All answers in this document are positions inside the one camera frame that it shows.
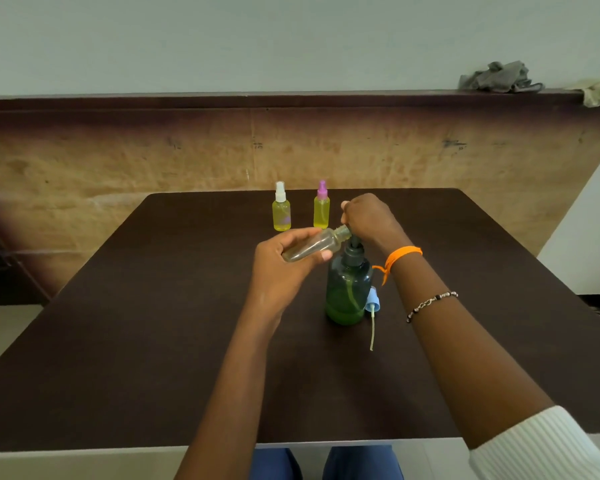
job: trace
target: rag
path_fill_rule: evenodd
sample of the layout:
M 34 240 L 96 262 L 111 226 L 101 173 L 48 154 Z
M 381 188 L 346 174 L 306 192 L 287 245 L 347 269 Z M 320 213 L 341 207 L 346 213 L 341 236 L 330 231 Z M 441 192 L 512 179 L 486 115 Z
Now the rag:
M 536 93 L 544 89 L 541 82 L 531 83 L 529 69 L 520 61 L 492 62 L 488 70 L 460 76 L 458 89 L 478 89 L 492 93 Z
M 584 93 L 583 104 L 586 107 L 600 105 L 600 79 L 581 79 L 565 89 L 578 89 Z

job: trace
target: dark wooden table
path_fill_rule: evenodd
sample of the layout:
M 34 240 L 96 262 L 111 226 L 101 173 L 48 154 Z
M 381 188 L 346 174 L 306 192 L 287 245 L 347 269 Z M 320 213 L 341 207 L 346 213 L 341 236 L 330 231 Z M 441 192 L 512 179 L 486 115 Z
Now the dark wooden table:
M 332 226 L 339 202 L 362 192 L 329 191 Z M 600 319 L 462 192 L 374 192 L 469 311 L 600 433 Z M 294 227 L 310 226 L 315 192 L 287 195 Z M 147 197 L 0 357 L 0 451 L 188 444 L 254 247 L 275 233 L 273 198 Z M 326 268 L 307 278 L 271 343 L 258 441 L 458 436 L 393 281 L 379 293 L 374 352 L 368 320 L 325 318 L 325 284 Z

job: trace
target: orange thread bracelet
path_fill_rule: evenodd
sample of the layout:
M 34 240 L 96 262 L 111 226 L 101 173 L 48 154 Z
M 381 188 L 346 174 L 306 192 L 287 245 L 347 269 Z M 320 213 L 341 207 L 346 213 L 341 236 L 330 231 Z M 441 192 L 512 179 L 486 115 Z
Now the orange thread bracelet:
M 391 273 L 391 266 L 393 266 L 393 263 L 398 261 L 398 259 L 400 259 L 402 256 L 405 256 L 410 253 L 422 254 L 422 250 L 420 248 L 417 248 L 416 246 L 405 246 L 403 248 L 396 249 L 394 252 L 389 254 L 389 257 L 386 259 L 386 262 L 384 263 L 384 267 L 372 266 L 372 268 L 379 269 L 380 271 L 382 271 L 384 273 L 384 279 L 382 280 L 382 286 L 384 286 L 384 284 L 386 283 L 386 279 L 389 277 L 389 273 Z

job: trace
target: white sleeve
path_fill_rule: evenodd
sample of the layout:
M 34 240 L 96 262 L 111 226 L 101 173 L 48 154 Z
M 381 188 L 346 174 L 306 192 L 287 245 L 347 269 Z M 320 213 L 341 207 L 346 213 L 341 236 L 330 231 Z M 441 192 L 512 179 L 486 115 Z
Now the white sleeve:
M 481 480 L 600 480 L 600 450 L 560 406 L 472 450 L 469 464 Z

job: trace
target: black beaded bracelet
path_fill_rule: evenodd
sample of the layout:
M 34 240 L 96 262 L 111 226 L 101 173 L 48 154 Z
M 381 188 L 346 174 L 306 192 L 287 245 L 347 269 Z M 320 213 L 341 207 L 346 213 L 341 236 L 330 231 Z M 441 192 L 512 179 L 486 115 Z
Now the black beaded bracelet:
M 423 309 L 425 306 L 429 306 L 434 301 L 437 301 L 437 300 L 442 299 L 442 298 L 446 298 L 448 296 L 455 296 L 457 298 L 458 297 L 458 293 L 456 293 L 455 291 L 447 291 L 446 293 L 437 294 L 433 298 L 429 298 L 428 300 L 423 301 L 421 304 L 419 304 L 418 306 L 416 306 L 410 314 L 407 315 L 407 323 L 411 323 L 411 319 L 413 318 L 413 316 L 416 313 L 418 313 L 421 309 Z

